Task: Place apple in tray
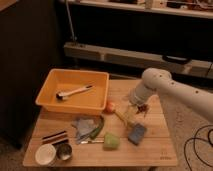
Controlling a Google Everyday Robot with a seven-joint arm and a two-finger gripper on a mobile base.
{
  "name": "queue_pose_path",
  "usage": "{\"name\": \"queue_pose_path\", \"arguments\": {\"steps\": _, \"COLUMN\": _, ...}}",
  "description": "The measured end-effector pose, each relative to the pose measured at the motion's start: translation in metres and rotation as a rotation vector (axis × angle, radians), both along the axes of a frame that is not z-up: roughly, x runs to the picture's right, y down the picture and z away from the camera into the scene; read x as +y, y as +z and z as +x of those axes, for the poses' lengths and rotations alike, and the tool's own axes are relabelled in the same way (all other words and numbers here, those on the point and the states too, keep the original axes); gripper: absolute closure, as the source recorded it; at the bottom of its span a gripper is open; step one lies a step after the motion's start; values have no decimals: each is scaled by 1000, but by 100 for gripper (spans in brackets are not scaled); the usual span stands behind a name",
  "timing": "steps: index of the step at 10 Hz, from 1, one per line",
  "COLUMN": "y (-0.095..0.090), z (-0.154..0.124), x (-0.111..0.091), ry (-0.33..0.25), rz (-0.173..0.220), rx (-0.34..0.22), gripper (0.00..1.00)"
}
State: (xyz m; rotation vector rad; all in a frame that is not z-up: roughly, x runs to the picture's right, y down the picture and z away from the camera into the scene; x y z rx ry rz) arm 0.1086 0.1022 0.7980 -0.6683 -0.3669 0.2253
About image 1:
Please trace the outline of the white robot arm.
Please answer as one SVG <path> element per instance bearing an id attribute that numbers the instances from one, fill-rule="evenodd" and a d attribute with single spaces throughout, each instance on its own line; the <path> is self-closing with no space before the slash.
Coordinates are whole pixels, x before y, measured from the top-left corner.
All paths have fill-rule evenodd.
<path id="1" fill-rule="evenodd" d="M 213 123 L 213 93 L 177 82 L 169 71 L 148 68 L 142 80 L 129 93 L 129 102 L 141 106 L 155 93 L 165 92 Z"/>

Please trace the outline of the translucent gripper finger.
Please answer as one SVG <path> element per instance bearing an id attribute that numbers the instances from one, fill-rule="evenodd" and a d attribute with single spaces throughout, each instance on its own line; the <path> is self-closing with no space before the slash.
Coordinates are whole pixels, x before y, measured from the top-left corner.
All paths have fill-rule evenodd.
<path id="1" fill-rule="evenodd" d="M 144 104 L 141 106 L 141 112 L 146 115 L 149 111 L 149 105 L 148 104 Z"/>
<path id="2" fill-rule="evenodd" d="M 128 121 L 133 121 L 137 110 L 138 108 L 135 105 L 128 105 L 126 111 L 124 112 L 124 116 Z"/>

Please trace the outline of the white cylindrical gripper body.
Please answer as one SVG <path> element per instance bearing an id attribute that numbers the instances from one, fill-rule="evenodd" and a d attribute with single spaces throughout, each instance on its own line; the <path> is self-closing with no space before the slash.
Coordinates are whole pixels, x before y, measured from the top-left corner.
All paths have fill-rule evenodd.
<path id="1" fill-rule="evenodd" d="M 140 82 L 129 93 L 129 101 L 133 105 L 142 106 L 148 99 L 156 93 L 155 89 L 147 87 L 143 82 Z"/>

